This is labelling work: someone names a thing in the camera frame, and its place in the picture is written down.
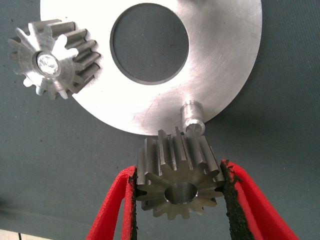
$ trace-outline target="dark gray backdrop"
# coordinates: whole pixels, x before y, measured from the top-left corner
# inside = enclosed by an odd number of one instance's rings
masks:
[[[320,1],[264,0],[262,8],[251,76],[206,135],[217,158],[243,166],[301,239],[319,239]],[[7,38],[39,19],[38,0],[0,2],[0,229],[79,240],[145,137],[102,123],[73,99],[51,101],[23,86]],[[190,220],[138,207],[137,225],[140,240],[230,239],[223,199]]]

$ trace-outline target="white tile floor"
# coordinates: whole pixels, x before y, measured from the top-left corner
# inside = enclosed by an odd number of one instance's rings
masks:
[[[21,238],[19,238],[19,234],[13,231],[5,231],[0,229],[0,240],[49,240],[47,238],[42,238],[38,236],[30,236],[26,234],[21,234]]]

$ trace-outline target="silver metal disc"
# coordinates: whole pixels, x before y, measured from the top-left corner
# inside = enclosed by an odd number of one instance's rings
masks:
[[[74,21],[97,41],[101,69],[74,94],[96,118],[115,128],[142,135],[182,128],[184,103],[202,104],[204,121],[220,113],[245,84],[257,57],[262,31],[261,0],[149,0],[170,9],[182,21],[189,52],[171,80],[145,85],[117,67],[110,35],[118,17],[141,0],[41,0],[41,19]]]

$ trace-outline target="circular hole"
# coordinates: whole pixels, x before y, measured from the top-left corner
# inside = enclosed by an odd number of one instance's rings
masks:
[[[164,191],[165,199],[175,205],[187,204],[198,195],[195,185],[189,182],[172,184]]]
[[[51,54],[40,52],[36,57],[36,65],[46,76],[54,77],[60,73],[60,65],[58,60]]]
[[[182,69],[189,52],[187,31],[168,8],[143,3],[115,22],[110,48],[114,62],[129,79],[146,85],[169,81]]]

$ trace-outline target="spur gear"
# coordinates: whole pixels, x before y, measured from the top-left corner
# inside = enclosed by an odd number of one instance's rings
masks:
[[[19,62],[14,72],[25,75],[26,87],[36,86],[36,93],[48,92],[51,99],[59,93],[78,93],[93,77],[100,57],[91,48],[94,40],[85,40],[86,29],[75,30],[74,22],[58,19],[31,22],[16,28],[17,37],[8,40],[14,52],[9,57]]]
[[[167,213],[170,220],[215,207],[225,181],[206,137],[197,136],[193,128],[184,135],[178,127],[175,131],[176,136],[158,131],[158,141],[147,138],[137,163],[136,199],[143,210],[153,209],[155,217]]]

